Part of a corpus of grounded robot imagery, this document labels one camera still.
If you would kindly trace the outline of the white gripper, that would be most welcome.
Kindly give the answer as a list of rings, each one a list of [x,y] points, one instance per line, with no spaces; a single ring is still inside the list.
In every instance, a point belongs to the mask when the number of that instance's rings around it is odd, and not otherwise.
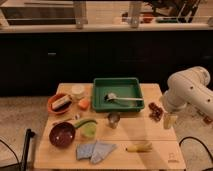
[[[165,129],[170,129],[178,118],[176,114],[172,113],[183,110],[187,106],[187,103],[181,102],[178,99],[174,99],[168,93],[164,93],[162,95],[161,102],[164,109],[168,112],[164,115],[163,126]]]

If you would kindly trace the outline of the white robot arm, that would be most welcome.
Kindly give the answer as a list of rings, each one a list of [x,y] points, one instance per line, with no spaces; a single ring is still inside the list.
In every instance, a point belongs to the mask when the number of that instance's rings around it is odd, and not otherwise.
[[[161,97],[166,111],[163,117],[163,126],[170,129],[178,116],[188,104],[195,106],[202,113],[213,119],[213,90],[207,85],[211,77],[207,69],[195,66],[178,71],[169,76],[168,89]]]

